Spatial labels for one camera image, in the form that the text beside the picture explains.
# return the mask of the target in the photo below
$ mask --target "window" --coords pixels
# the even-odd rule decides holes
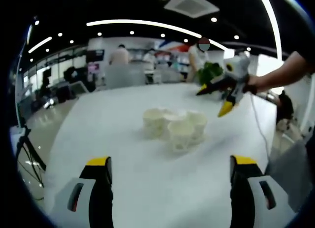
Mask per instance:
[[[59,63],[59,78],[63,78],[63,72],[72,66],[72,60]]]
[[[49,81],[51,85],[55,85],[59,82],[58,64],[51,66],[51,77]]]
[[[35,75],[32,75],[30,77],[30,83],[32,84],[32,87],[31,87],[31,92],[35,92],[35,90],[37,90],[37,78],[36,78],[36,74]]]
[[[74,62],[74,67],[81,68],[81,67],[85,66],[86,58],[85,58],[85,56],[76,57],[73,59],[73,62]]]

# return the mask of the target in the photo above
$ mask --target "hand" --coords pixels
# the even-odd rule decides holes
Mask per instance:
[[[250,75],[247,85],[244,87],[243,92],[251,92],[253,94],[264,92],[268,88],[264,85],[262,76]]]

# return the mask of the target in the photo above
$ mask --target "human arm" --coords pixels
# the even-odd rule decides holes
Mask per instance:
[[[307,62],[298,52],[291,56],[278,69],[264,76],[251,76],[249,86],[255,86],[257,92],[295,83],[307,73],[315,71],[315,66]]]
[[[197,68],[197,66],[196,66],[195,58],[194,58],[194,56],[193,56],[193,53],[189,53],[188,58],[189,58],[189,64],[190,64],[190,67],[191,67],[192,72],[193,72],[193,73],[197,73],[198,68]]]

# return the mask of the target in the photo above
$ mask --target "air conditioner vent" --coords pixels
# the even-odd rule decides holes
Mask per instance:
[[[164,8],[191,18],[198,18],[219,11],[219,8],[206,0],[170,0]]]

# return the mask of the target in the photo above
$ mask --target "cable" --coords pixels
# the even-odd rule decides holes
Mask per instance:
[[[252,94],[250,94],[251,95],[251,103],[252,103],[252,108],[253,108],[253,110],[254,110],[254,114],[255,114],[255,119],[256,119],[256,123],[257,123],[257,126],[258,126],[258,130],[259,130],[259,132],[260,132],[260,134],[261,134],[261,136],[263,137],[263,139],[264,139],[264,141],[265,141],[265,149],[266,149],[266,153],[267,153],[267,158],[268,158],[268,160],[269,160],[269,150],[268,150],[268,142],[267,142],[267,139],[266,139],[266,137],[265,137],[265,135],[263,134],[263,132],[262,132],[262,130],[261,130],[261,127],[260,127],[260,124],[259,124],[259,120],[258,120],[258,116],[257,116],[257,111],[256,111],[256,108],[255,108],[255,105],[254,105],[254,101],[253,101],[253,95]]]
[[[39,177],[40,177],[40,181],[43,181],[43,179],[42,179],[42,177],[41,177],[41,171],[42,171],[42,168],[40,168],[40,166],[39,165],[37,165],[37,167],[38,167],[38,171],[39,171]]]
[[[37,180],[37,178],[35,176],[33,176],[23,165],[22,163],[20,163],[20,161],[18,161],[18,163],[21,165],[21,167],[31,176],[33,177],[38,183],[40,183],[40,181]]]
[[[42,186],[44,187],[44,184],[43,184],[42,180],[40,179],[40,177],[39,177],[39,175],[38,175],[38,173],[37,173],[37,171],[36,171],[36,169],[35,169],[35,167],[34,167],[34,165],[33,165],[34,162],[33,162],[32,158],[31,158],[30,155],[28,154],[26,148],[25,148],[24,146],[22,146],[22,148],[24,149],[24,151],[25,151],[27,157],[29,158],[29,160],[30,160],[30,162],[31,162],[31,166],[32,166],[32,168],[33,168],[33,171],[34,171],[36,177],[37,177],[37,181],[38,181],[39,183],[41,183]]]

